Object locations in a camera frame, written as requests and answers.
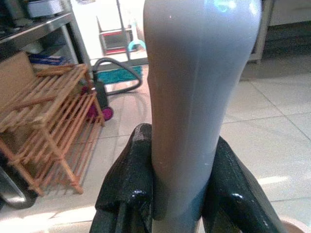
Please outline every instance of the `floor tile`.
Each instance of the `floor tile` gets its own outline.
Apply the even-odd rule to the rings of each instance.
[[[272,206],[279,216],[294,218],[311,228],[311,198],[273,201]]]
[[[151,123],[151,103],[148,94],[127,93],[121,115],[119,135],[129,135],[141,123]]]
[[[118,136],[123,104],[124,94],[108,97],[108,105],[113,109],[113,116],[105,122],[99,138]]]
[[[270,201],[311,197],[311,142],[287,118],[223,124],[221,136]]]
[[[246,64],[242,73],[242,80],[278,78],[289,75],[307,73],[308,70],[287,59],[263,59],[260,65],[256,63]]]
[[[311,113],[288,115],[292,121],[308,138],[311,138]]]
[[[311,55],[292,56],[288,61],[311,72]]]
[[[229,103],[224,122],[281,116],[250,82],[239,82]]]
[[[311,73],[257,79],[252,84],[285,115],[311,112]]]

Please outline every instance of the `glossy black metal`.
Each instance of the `glossy black metal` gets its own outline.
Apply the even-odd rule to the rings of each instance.
[[[105,177],[91,233],[150,233],[151,125],[138,125]]]
[[[151,125],[140,124],[105,177],[90,232],[151,233],[152,186]],[[286,233],[255,177],[221,137],[202,217],[207,233]]]
[[[256,178],[221,137],[202,215],[207,233],[286,233]]]

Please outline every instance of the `gray plastic tube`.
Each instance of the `gray plastic tube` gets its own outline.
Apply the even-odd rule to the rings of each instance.
[[[146,0],[155,172],[153,233],[196,232],[230,93],[260,0]]]

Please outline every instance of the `red object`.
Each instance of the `red object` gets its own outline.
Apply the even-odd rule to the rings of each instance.
[[[81,90],[81,95],[85,94],[86,92],[88,92],[88,87],[83,86]],[[105,107],[104,109],[102,109],[102,115],[105,121],[110,120],[113,116],[113,109],[110,107]],[[98,113],[97,113],[97,110],[94,104],[91,105],[86,116],[88,119],[91,119],[92,117],[96,118],[98,116]]]

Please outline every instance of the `wooden shoe rack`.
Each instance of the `wooden shoe rack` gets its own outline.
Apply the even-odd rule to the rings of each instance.
[[[72,94],[81,79],[90,91]],[[31,128],[16,151],[1,138],[0,150],[37,194],[43,196],[45,188],[59,183],[83,193],[81,180],[104,126],[102,114],[87,116],[92,105],[101,113],[86,65],[68,65],[38,73],[1,113],[0,133]]]

